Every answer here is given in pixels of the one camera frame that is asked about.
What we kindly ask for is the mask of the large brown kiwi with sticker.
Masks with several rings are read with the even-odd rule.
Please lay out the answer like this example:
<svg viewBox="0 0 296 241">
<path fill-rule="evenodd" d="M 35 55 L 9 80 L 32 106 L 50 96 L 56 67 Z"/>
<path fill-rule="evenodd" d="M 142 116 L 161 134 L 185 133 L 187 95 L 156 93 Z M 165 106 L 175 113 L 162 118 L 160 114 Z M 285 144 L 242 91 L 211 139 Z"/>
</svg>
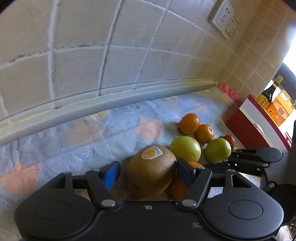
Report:
<svg viewBox="0 0 296 241">
<path fill-rule="evenodd" d="M 159 196 L 172 181 L 176 164 L 177 159 L 168 148 L 158 144 L 146 146 L 126 166 L 127 190 L 143 199 Z"/>
</svg>

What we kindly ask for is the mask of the red white-lined box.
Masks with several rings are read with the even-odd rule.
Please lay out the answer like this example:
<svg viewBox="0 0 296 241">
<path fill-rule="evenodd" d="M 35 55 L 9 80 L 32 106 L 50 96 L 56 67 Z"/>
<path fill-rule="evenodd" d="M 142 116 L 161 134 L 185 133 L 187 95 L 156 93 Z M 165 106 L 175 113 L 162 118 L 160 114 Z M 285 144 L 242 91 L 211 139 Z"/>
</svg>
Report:
<svg viewBox="0 0 296 241">
<path fill-rule="evenodd" d="M 287 152 L 291 146 L 267 112 L 248 96 L 225 125 L 247 149 L 274 147 Z"/>
</svg>

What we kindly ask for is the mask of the red strawberry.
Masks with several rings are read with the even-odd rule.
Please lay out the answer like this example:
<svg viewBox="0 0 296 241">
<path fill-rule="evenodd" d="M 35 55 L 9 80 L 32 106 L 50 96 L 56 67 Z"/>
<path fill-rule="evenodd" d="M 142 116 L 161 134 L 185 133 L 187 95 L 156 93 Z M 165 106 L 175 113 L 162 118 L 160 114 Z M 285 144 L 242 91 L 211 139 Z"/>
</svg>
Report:
<svg viewBox="0 0 296 241">
<path fill-rule="evenodd" d="M 231 146 L 231 149 L 234 150 L 234 148 L 235 148 L 235 139 L 234 139 L 234 137 L 232 137 L 231 135 L 223 135 L 223 136 L 219 136 L 219 138 L 223 138 L 227 142 L 229 142 L 229 144 Z"/>
</svg>

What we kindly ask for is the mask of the green apple right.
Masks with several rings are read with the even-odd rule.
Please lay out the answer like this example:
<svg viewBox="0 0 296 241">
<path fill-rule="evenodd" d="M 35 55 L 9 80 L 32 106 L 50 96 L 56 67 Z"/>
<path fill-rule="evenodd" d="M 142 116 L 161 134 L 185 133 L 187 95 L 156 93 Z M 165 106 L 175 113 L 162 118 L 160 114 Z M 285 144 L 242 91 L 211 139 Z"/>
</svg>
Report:
<svg viewBox="0 0 296 241">
<path fill-rule="evenodd" d="M 224 138 L 212 140 L 205 149 L 205 157 L 212 164 L 221 163 L 232 153 L 231 145 Z"/>
</svg>

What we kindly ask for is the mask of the green apple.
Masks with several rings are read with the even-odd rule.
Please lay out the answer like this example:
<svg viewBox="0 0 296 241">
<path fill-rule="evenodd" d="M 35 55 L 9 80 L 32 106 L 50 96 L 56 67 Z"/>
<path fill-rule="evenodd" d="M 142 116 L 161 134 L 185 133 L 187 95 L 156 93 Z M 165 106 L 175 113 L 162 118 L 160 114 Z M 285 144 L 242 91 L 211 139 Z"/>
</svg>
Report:
<svg viewBox="0 0 296 241">
<path fill-rule="evenodd" d="M 221 163 L 232 153 L 231 145 L 224 138 L 212 140 L 205 149 L 205 157 L 212 164 Z"/>
<path fill-rule="evenodd" d="M 175 138 L 169 150 L 177 159 L 184 159 L 187 162 L 198 162 L 201 157 L 201 147 L 199 143 L 192 137 L 181 136 Z"/>
</svg>

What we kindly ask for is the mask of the dark soy sauce bottle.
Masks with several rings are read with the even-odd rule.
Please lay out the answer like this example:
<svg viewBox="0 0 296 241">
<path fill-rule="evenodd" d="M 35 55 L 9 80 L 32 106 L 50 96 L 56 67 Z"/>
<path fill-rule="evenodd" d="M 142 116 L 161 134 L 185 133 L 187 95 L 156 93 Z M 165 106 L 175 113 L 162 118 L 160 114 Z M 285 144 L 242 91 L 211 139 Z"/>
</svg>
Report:
<svg viewBox="0 0 296 241">
<path fill-rule="evenodd" d="M 272 102 L 273 94 L 282 81 L 283 77 L 281 75 L 278 75 L 276 79 L 273 78 L 273 84 L 269 88 L 263 90 L 260 96 L 256 99 L 256 102 L 263 109 L 265 109 Z"/>
</svg>

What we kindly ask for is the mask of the pink cloth in corner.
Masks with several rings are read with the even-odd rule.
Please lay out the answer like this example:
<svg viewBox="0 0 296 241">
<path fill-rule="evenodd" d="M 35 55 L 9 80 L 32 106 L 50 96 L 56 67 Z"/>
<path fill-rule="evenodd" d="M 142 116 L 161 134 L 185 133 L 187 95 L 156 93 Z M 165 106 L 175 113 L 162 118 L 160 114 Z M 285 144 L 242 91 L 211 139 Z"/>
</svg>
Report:
<svg viewBox="0 0 296 241">
<path fill-rule="evenodd" d="M 225 94 L 228 95 L 228 97 L 235 102 L 236 104 L 240 103 L 240 96 L 238 93 L 234 92 L 227 84 L 225 83 L 219 83 L 218 88 Z"/>
</svg>

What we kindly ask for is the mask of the mandarin back middle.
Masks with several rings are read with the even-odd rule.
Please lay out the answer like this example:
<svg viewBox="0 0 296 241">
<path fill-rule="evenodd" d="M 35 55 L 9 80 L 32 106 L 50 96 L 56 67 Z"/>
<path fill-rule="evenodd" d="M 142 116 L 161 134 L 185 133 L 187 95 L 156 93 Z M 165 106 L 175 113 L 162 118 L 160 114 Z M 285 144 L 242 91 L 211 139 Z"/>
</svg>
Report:
<svg viewBox="0 0 296 241">
<path fill-rule="evenodd" d="M 210 125 L 202 124 L 196 129 L 195 137 L 199 142 L 208 144 L 214 139 L 215 133 Z"/>
</svg>

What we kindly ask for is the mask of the mandarin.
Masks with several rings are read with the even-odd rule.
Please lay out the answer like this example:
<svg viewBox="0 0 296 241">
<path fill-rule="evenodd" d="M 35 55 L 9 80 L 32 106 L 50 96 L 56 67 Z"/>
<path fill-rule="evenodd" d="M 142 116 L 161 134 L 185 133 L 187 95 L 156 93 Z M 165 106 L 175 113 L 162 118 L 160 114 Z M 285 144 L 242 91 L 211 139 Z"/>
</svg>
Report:
<svg viewBox="0 0 296 241">
<path fill-rule="evenodd" d="M 189 113 L 180 120 L 178 129 L 185 135 L 191 135 L 196 131 L 199 125 L 199 117 L 195 113 Z"/>
<path fill-rule="evenodd" d="M 215 133 L 210 125 L 202 124 L 196 129 L 195 137 L 199 142 L 208 144 L 214 139 Z"/>
</svg>

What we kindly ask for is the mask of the large orange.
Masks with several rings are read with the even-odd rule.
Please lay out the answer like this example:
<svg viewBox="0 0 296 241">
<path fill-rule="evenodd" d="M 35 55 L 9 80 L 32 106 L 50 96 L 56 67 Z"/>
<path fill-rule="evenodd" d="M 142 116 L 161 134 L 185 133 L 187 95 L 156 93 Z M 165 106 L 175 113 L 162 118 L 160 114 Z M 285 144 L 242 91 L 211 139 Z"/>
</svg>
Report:
<svg viewBox="0 0 296 241">
<path fill-rule="evenodd" d="M 199 163 L 178 159 L 175 175 L 168 187 L 170 197 L 176 202 L 181 203 L 196 181 L 201 169 L 204 169 L 204 166 Z"/>
</svg>

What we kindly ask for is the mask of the green apple left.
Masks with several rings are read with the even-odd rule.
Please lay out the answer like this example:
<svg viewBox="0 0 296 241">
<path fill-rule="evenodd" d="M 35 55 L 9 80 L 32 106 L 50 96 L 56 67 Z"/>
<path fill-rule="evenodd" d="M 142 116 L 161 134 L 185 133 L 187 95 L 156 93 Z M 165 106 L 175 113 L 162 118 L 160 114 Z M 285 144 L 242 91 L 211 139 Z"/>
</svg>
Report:
<svg viewBox="0 0 296 241">
<path fill-rule="evenodd" d="M 201 157 L 201 147 L 199 143 L 192 137 L 181 136 L 175 138 L 169 150 L 177 159 L 184 159 L 187 162 L 198 162 Z"/>
</svg>

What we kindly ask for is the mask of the blue floral table cloth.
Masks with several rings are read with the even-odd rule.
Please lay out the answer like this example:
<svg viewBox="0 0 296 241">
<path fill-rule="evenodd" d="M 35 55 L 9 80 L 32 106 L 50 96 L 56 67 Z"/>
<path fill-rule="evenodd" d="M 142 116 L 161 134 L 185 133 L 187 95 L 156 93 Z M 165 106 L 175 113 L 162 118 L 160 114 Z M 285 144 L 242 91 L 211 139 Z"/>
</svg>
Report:
<svg viewBox="0 0 296 241">
<path fill-rule="evenodd" d="M 18 205 L 62 172 L 83 175 L 113 161 L 125 168 L 142 148 L 168 147 L 180 136 L 188 113 L 228 135 L 225 122 L 237 105 L 217 87 L 142 101 L 69 121 L 1 147 L 1 240 L 19 240 L 14 221 Z"/>
</svg>

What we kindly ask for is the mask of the mandarin back top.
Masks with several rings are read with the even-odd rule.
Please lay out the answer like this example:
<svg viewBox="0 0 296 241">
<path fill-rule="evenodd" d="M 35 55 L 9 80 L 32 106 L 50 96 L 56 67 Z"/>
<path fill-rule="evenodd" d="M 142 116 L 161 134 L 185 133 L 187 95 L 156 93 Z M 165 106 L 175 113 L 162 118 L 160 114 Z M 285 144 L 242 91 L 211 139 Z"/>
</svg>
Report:
<svg viewBox="0 0 296 241">
<path fill-rule="evenodd" d="M 178 129 L 185 135 L 191 135 L 196 131 L 199 125 L 199 117 L 195 113 L 189 113 L 180 120 Z"/>
</svg>

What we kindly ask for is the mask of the black window frame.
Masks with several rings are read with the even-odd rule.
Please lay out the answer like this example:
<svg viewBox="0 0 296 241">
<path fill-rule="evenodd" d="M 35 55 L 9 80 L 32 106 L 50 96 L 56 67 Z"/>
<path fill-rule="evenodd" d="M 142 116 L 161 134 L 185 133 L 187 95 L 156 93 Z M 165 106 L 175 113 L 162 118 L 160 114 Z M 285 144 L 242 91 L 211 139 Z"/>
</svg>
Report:
<svg viewBox="0 0 296 241">
<path fill-rule="evenodd" d="M 286 66 L 284 63 L 278 69 L 277 73 L 275 74 L 275 79 L 278 76 L 283 78 L 281 82 L 281 87 L 289 94 L 292 100 L 296 99 L 296 76 L 295 74 Z"/>
</svg>

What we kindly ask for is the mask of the white double wall socket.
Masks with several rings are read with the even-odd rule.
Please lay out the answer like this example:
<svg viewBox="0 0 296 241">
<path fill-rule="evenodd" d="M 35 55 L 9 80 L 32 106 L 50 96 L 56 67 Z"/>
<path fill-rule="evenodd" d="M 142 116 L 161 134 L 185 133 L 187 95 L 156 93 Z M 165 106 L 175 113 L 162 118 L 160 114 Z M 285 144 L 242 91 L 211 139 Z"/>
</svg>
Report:
<svg viewBox="0 0 296 241">
<path fill-rule="evenodd" d="M 230 1 L 222 0 L 215 3 L 209 17 L 209 23 L 211 23 L 226 40 L 230 40 L 238 27 L 235 11 Z"/>
</svg>

